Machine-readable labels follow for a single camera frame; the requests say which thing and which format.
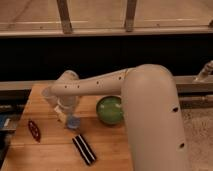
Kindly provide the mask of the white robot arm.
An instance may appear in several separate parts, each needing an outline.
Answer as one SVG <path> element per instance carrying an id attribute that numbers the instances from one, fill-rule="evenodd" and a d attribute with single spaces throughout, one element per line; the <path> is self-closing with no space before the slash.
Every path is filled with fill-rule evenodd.
<path id="1" fill-rule="evenodd" d="M 156 64 L 55 82 L 58 97 L 119 95 L 133 171 L 189 171 L 183 119 L 171 72 Z"/>

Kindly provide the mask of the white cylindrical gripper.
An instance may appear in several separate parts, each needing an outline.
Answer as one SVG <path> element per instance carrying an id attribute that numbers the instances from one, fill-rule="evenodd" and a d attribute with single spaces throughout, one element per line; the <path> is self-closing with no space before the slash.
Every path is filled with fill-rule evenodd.
<path id="1" fill-rule="evenodd" d="M 67 115 L 72 114 L 79 103 L 78 96 L 59 96 L 55 112 L 62 123 L 66 123 Z"/>

